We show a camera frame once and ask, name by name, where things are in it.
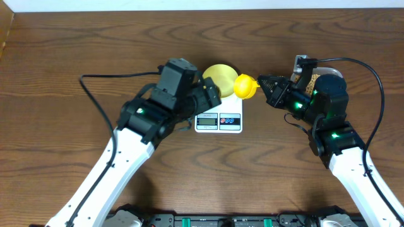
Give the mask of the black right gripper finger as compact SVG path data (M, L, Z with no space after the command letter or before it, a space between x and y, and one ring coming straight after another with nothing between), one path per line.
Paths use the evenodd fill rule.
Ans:
M276 88L262 87L267 103L276 103L278 100L278 93Z
M258 84L262 88L274 88L284 83L288 83L288 79L284 76L258 76Z

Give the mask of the yellow plastic scoop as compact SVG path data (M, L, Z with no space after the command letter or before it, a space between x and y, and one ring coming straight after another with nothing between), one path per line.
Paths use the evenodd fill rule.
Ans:
M258 82L251 76L241 74L234 82L234 93L243 100L253 97L260 87Z

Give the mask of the yellow plastic bowl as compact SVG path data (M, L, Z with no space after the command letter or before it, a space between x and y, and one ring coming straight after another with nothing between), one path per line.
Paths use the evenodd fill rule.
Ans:
M225 64L215 64L206 69L203 78L211 78L220 90L221 98L234 94L234 82L239 75L232 67Z

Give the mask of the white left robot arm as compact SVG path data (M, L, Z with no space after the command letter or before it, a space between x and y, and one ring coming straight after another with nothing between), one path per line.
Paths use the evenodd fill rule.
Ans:
M160 65L157 83L144 85L126 102L110 141L79 189L48 226L102 226L112 206L139 167L151 157L176 124L221 104L211 78L185 59Z

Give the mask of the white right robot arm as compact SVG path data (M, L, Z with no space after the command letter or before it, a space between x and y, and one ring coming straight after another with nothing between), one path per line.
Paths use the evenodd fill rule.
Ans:
M403 226L403 206L389 189L365 143L346 120L347 84L334 74L319 76L308 95L284 77L259 76L267 102L311 126L312 152L341 182L368 226Z

